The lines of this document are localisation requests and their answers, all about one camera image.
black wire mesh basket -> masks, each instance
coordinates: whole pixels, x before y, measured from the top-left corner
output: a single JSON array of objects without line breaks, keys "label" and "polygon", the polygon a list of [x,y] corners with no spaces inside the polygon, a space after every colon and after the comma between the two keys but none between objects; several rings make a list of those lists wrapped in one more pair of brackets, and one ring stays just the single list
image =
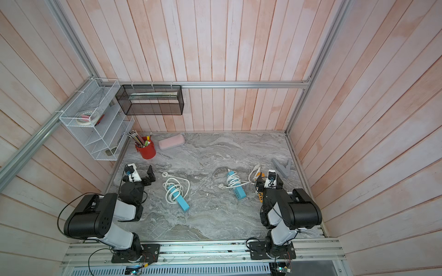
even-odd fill
[{"label": "black wire mesh basket", "polygon": [[180,85],[125,84],[116,96],[126,115],[182,115]]}]

black cable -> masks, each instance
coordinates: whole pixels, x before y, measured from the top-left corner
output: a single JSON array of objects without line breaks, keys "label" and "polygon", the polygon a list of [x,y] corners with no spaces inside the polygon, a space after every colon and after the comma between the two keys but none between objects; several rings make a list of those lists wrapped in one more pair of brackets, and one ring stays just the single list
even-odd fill
[{"label": "black cable", "polygon": [[120,196],[120,189],[121,189],[121,184],[123,183],[123,177],[126,175],[126,172],[123,169],[123,175],[121,176],[121,181],[120,181],[120,186],[118,187],[118,196]]},{"label": "black cable", "polygon": [[294,238],[296,238],[296,236],[298,236],[298,233],[300,233],[300,232],[301,232],[301,230],[298,229],[298,231],[296,231],[295,236],[294,236],[293,238],[289,238],[289,239],[286,240],[283,244],[286,244],[287,242],[289,242],[289,241],[293,240]]},{"label": "black cable", "polygon": [[143,191],[143,193],[146,194],[146,198],[141,202],[141,204],[143,204],[147,200],[147,193],[146,193],[146,191]]},{"label": "black cable", "polygon": [[[102,248],[102,249],[98,249],[98,250],[95,251],[95,252],[98,252],[98,251],[100,251],[100,250],[104,250],[104,249],[110,250],[110,251],[112,252],[112,249],[110,249],[110,248]],[[89,268],[89,272],[90,272],[90,274],[91,274],[92,276],[95,276],[95,275],[94,275],[94,274],[92,273],[92,271],[91,271],[90,261],[91,261],[91,257],[92,257],[92,255],[93,255],[94,253],[92,253],[92,254],[89,256],[89,258],[88,258],[88,268]]]},{"label": "black cable", "polygon": [[60,224],[59,224],[59,221],[60,221],[60,216],[61,216],[61,213],[72,203],[72,202],[74,202],[74,201],[76,201],[77,199],[79,199],[80,197],[82,197],[82,196],[84,196],[84,195],[87,195],[87,194],[89,194],[89,193],[91,193],[91,194],[95,194],[95,195],[99,195],[99,196],[102,196],[102,194],[100,194],[100,193],[93,193],[93,192],[87,192],[87,193],[84,193],[84,194],[82,194],[82,195],[80,195],[80,196],[78,196],[78,197],[76,197],[74,200],[72,200],[71,202],[69,202],[62,210],[61,210],[61,212],[60,212],[60,214],[58,215],[58,217],[57,217],[57,228],[58,228],[58,231],[63,235],[63,236],[65,236],[65,237],[68,237],[68,238],[74,238],[74,237],[70,237],[70,236],[68,236],[68,235],[66,235],[63,231],[61,231],[61,229],[60,229]]},{"label": "black cable", "polygon": [[292,226],[293,228],[295,228],[295,229],[298,229],[299,230],[299,228],[298,227],[296,227],[296,226],[294,226],[293,224],[291,224],[290,222],[288,222],[288,221],[286,221],[280,214],[278,214],[278,212],[276,212],[276,210],[275,210],[275,208],[272,206],[272,209],[273,209],[273,211],[275,211],[275,213],[282,219],[282,220],[284,220],[285,222],[287,222],[290,226]]},{"label": "black cable", "polygon": [[250,240],[257,240],[257,241],[260,241],[258,238],[255,238],[255,237],[250,237],[250,238],[248,238],[247,240],[246,240],[246,247],[250,250],[250,252],[252,252],[252,251],[256,251],[256,250],[253,250],[252,248],[250,248],[248,245],[247,245],[247,242],[248,241],[250,241]]},{"label": "black cable", "polygon": [[276,257],[275,257],[275,261],[274,261],[274,264],[275,264],[275,267],[274,267],[274,269],[276,270],[276,267],[277,267],[277,265],[276,265]]}]

metal mounting plate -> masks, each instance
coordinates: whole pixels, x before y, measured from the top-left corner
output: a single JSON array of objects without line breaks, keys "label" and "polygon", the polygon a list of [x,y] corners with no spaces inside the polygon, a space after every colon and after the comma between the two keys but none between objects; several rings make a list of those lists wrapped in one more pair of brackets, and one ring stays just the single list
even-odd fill
[{"label": "metal mounting plate", "polygon": [[[266,242],[249,242],[248,243],[250,247],[250,258],[252,260],[269,260],[271,259],[269,255],[267,255],[266,252]],[[285,259],[296,259],[295,249],[293,248],[293,243],[290,243],[289,245],[289,251],[291,252],[290,257],[288,253],[285,253],[282,256],[279,256],[278,259],[285,258]]]},{"label": "metal mounting plate", "polygon": [[[143,263],[153,263],[158,261],[158,254],[160,253],[160,246],[159,244],[143,244],[143,253],[144,256],[141,256],[140,262]],[[123,264],[127,263],[125,259],[121,260],[117,258],[117,256],[114,254],[112,256],[112,263],[114,264]]]}]

electrical wire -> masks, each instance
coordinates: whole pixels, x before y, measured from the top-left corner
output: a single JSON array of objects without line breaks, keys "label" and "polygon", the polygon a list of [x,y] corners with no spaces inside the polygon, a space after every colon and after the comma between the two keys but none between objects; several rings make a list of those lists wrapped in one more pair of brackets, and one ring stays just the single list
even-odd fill
[{"label": "electrical wire", "polygon": [[145,193],[146,194],[146,198],[141,202],[141,204],[143,204],[143,203],[145,203],[146,202],[146,200],[147,200],[147,193],[146,193],[146,191],[143,191],[143,193]]},{"label": "electrical wire", "polygon": [[104,250],[104,249],[110,250],[110,251],[113,253],[112,249],[110,249],[110,248],[102,248],[102,249],[98,249],[97,251],[95,251],[94,253],[92,253],[92,254],[89,256],[89,258],[88,258],[88,268],[89,268],[89,273],[90,273],[92,276],[95,276],[95,275],[92,273],[92,270],[91,270],[91,265],[90,265],[91,257],[92,257],[92,255],[95,254],[96,252],[98,252],[98,251],[100,251],[100,250]]},{"label": "electrical wire", "polygon": [[274,264],[275,264],[274,269],[275,269],[275,270],[276,270],[276,267],[277,267],[277,265],[276,265],[276,258],[277,258],[277,257],[275,257],[275,261],[274,261]]},{"label": "electrical wire", "polygon": [[290,256],[290,253],[288,251],[287,254],[289,255],[289,267],[292,268],[292,257]]},{"label": "electrical wire", "polygon": [[272,206],[272,209],[273,209],[273,211],[282,219],[282,220],[284,220],[285,222],[287,222],[290,226],[292,226],[293,228],[295,228],[295,229],[298,229],[299,230],[299,228],[298,227],[296,227],[296,226],[294,226],[293,224],[291,224],[290,222],[288,222],[288,221],[286,221],[280,214],[278,214],[278,212],[276,212],[276,210],[275,210],[275,208]]},{"label": "electrical wire", "polygon": [[118,196],[120,196],[121,184],[123,183],[123,177],[124,177],[125,175],[126,175],[126,172],[125,172],[124,169],[123,169],[123,175],[121,176],[120,186],[118,187]]},{"label": "electrical wire", "polygon": [[144,267],[144,264],[146,263],[146,255],[144,255],[144,254],[142,254],[142,255],[144,256],[143,266],[142,267]]},{"label": "electrical wire", "polygon": [[256,251],[256,250],[253,250],[252,248],[250,248],[248,245],[247,245],[247,242],[248,241],[250,241],[250,240],[257,240],[257,241],[260,241],[258,238],[255,238],[255,237],[250,237],[250,238],[248,238],[247,240],[246,240],[246,242],[245,242],[245,245],[246,245],[246,247],[250,250],[250,252],[252,252],[252,251]]},{"label": "electrical wire", "polygon": [[289,241],[291,241],[291,240],[293,240],[293,239],[295,239],[296,238],[296,236],[298,236],[298,233],[301,233],[301,230],[299,230],[298,229],[298,231],[296,231],[296,234],[295,234],[295,236],[293,237],[293,238],[289,238],[288,240],[286,240],[283,244],[286,244],[287,242],[289,242]]},{"label": "electrical wire", "polygon": [[[185,198],[187,196],[187,194],[189,193],[189,189],[191,187],[191,183],[187,179],[171,175],[171,174],[167,173],[166,171],[162,173],[162,176],[164,178],[169,177],[166,180],[166,182],[163,183],[163,187],[166,190],[166,195],[165,195],[164,198],[166,199],[167,203],[169,203],[169,204],[176,204],[176,199],[180,195],[183,198]],[[183,188],[184,187],[183,187],[183,185],[181,185],[181,183],[179,182],[178,179],[187,181],[187,191],[186,191],[186,194],[184,196],[183,196]]]},{"label": "electrical wire", "polygon": [[71,237],[71,236],[66,235],[63,231],[61,231],[59,221],[60,221],[60,216],[61,216],[61,214],[63,213],[63,211],[64,211],[64,210],[65,210],[65,209],[66,209],[66,208],[67,208],[72,202],[76,201],[76,200],[79,199],[80,197],[82,197],[82,196],[84,196],[84,195],[87,195],[87,194],[95,194],[95,195],[103,196],[103,195],[100,194],[100,193],[87,192],[87,193],[84,193],[84,194],[82,194],[82,195],[76,197],[74,200],[72,200],[71,202],[69,202],[69,203],[68,203],[68,204],[67,204],[67,205],[61,210],[61,212],[58,214],[58,217],[57,217],[57,228],[58,228],[58,231],[59,231],[63,236],[68,237],[68,238],[74,238],[74,239],[77,239],[77,240],[82,240],[82,239],[83,239],[83,238],[75,238],[75,237]]},{"label": "electrical wire", "polygon": [[149,262],[147,264],[150,265],[150,264],[154,263],[155,262],[155,254],[150,253],[150,252],[145,252],[145,253],[149,253],[149,254],[151,254],[153,256],[153,261],[151,261],[151,262]]},{"label": "electrical wire", "polygon": [[256,165],[253,170],[249,173],[248,175],[248,181],[246,180],[241,180],[240,177],[238,176],[238,173],[233,173],[232,175],[227,176],[227,186],[220,184],[218,185],[219,188],[221,189],[233,189],[236,187],[240,187],[240,186],[244,186],[247,185],[249,183],[256,183],[256,179],[258,178],[258,176],[261,174],[261,166],[260,165]]},{"label": "electrical wire", "polygon": [[272,182],[269,183],[269,188],[275,188],[275,190],[283,190],[284,188],[282,188],[281,186],[277,186],[274,184],[275,180],[273,179]]}]

red pen holder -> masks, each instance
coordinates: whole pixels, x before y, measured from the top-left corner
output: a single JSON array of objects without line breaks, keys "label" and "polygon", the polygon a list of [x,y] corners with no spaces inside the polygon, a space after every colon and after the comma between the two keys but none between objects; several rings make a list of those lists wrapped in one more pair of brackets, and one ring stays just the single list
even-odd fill
[{"label": "red pen holder", "polygon": [[153,146],[152,140],[150,141],[149,145],[147,145],[146,147],[137,147],[135,145],[135,148],[137,149],[137,152],[139,152],[144,159],[151,159],[156,154],[156,150],[155,147]]}]

